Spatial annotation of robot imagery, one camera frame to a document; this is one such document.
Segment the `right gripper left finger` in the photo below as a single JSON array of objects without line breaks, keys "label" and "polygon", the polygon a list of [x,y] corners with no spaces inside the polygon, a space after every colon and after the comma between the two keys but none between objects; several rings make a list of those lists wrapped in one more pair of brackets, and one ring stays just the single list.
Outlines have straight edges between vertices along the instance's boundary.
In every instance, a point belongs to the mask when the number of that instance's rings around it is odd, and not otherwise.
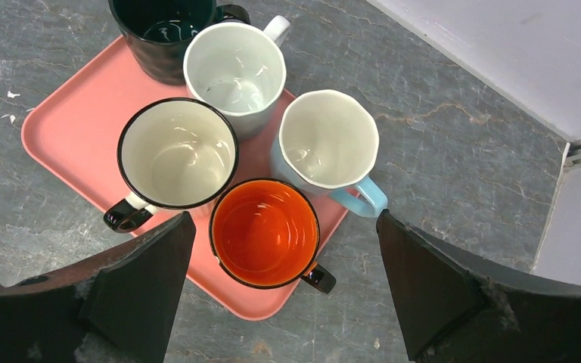
[{"label": "right gripper left finger", "polygon": [[180,213],[87,259],[0,285],[0,362],[161,362],[195,236]]}]

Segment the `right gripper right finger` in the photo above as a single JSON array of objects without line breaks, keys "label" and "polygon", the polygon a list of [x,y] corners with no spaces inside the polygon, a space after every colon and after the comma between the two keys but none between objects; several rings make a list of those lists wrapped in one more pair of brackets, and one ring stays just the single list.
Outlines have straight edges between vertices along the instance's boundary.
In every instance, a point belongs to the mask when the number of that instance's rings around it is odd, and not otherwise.
[{"label": "right gripper right finger", "polygon": [[500,265],[393,217],[376,222],[415,362],[581,362],[581,285]]}]

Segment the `orange mug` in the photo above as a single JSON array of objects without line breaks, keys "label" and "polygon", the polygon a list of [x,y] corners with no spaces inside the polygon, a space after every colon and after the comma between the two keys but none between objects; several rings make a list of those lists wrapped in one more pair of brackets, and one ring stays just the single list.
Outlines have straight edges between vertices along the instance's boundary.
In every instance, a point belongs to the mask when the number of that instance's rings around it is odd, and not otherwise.
[{"label": "orange mug", "polygon": [[244,286],[272,290],[303,280],[329,294],[337,284],[316,260],[317,212],[287,182],[253,178],[230,187],[213,208],[208,235],[219,266]]}]

